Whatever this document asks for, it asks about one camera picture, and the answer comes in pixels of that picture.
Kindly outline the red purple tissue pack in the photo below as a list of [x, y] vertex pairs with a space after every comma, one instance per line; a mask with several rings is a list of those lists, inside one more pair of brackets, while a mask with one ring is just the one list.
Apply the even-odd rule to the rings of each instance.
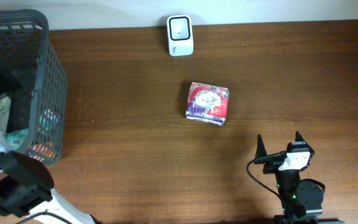
[[229, 89], [192, 82], [188, 92], [186, 119], [223, 126], [227, 118]]

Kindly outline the small orange tissue pack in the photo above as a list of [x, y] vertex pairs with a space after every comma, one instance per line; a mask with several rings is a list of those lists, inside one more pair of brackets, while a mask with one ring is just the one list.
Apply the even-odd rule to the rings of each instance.
[[53, 151], [53, 142], [49, 141], [46, 144], [35, 144], [30, 148], [29, 157], [40, 162], [50, 162], [54, 160], [56, 154]]

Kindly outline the small teal tissue pack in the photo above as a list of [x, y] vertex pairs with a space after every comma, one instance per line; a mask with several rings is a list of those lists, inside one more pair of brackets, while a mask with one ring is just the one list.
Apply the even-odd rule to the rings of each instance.
[[44, 133], [44, 131], [51, 131], [55, 124], [58, 124], [60, 117], [56, 115], [52, 110], [46, 109], [43, 114], [40, 115], [38, 131]]

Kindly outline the teal wet wipes pack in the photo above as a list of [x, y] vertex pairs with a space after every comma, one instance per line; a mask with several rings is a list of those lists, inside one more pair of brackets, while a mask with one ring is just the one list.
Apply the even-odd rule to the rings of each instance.
[[25, 141], [29, 130], [28, 129], [20, 129], [10, 133], [5, 134], [5, 139], [7, 144], [12, 150], [16, 150], [20, 148], [20, 146]]

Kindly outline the white floral cream tube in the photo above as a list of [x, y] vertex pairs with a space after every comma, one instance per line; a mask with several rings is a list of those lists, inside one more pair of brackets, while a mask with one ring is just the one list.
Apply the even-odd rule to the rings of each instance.
[[5, 96], [0, 99], [0, 129], [3, 135], [6, 134], [7, 124], [9, 121], [9, 113], [11, 109], [11, 98]]

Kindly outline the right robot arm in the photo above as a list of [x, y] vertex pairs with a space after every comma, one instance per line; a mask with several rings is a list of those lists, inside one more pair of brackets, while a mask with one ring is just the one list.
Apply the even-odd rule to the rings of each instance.
[[[274, 223], [342, 223], [338, 219], [319, 219], [323, 213], [322, 203], [326, 187], [314, 179], [301, 179], [300, 172], [310, 166], [315, 154], [314, 149], [299, 132], [295, 140], [289, 142], [287, 149], [275, 154], [267, 154], [262, 136], [257, 136], [255, 157], [246, 171], [256, 183], [280, 199], [282, 215], [273, 218]], [[272, 190], [257, 180], [249, 170], [251, 164], [262, 164], [264, 174], [274, 174], [277, 190]]]

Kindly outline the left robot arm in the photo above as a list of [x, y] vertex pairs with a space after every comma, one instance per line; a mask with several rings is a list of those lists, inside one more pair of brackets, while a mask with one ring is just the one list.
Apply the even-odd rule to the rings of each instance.
[[[0, 68], [0, 96], [21, 87], [11, 71]], [[47, 168], [10, 149], [0, 128], [0, 216], [14, 215], [21, 223], [98, 223], [54, 188]]]

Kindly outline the white barcode scanner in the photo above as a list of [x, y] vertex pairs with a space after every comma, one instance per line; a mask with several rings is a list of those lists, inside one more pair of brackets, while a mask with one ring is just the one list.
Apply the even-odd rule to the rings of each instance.
[[187, 56], [194, 52], [192, 28], [191, 18], [187, 15], [167, 18], [168, 51], [172, 57]]

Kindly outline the dark grey plastic basket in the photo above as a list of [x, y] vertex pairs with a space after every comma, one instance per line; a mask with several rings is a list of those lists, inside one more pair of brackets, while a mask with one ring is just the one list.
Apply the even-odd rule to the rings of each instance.
[[[49, 39], [44, 14], [33, 9], [0, 11], [0, 68], [15, 75], [21, 87], [11, 93], [7, 133], [28, 129], [17, 152], [29, 156], [35, 144], [53, 142], [56, 164], [62, 154], [63, 126], [67, 96], [67, 75]], [[38, 131], [40, 115], [46, 109], [60, 117], [51, 131]]]

